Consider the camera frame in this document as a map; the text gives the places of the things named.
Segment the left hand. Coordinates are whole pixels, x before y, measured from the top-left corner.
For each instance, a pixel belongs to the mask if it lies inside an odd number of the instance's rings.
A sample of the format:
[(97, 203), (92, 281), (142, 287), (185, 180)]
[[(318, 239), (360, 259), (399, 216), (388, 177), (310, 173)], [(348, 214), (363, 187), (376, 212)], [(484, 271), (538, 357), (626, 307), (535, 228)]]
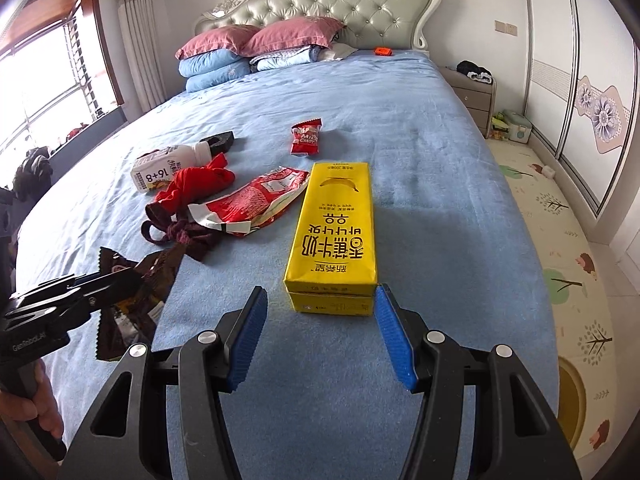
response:
[(35, 382), (37, 390), (31, 398), (21, 398), (2, 391), (0, 396), (1, 414), (16, 422), (37, 419), (44, 431), (50, 432), (52, 437), (60, 440), (64, 432), (63, 419), (58, 411), (58, 402), (55, 400), (46, 364), (43, 360), (36, 362)]

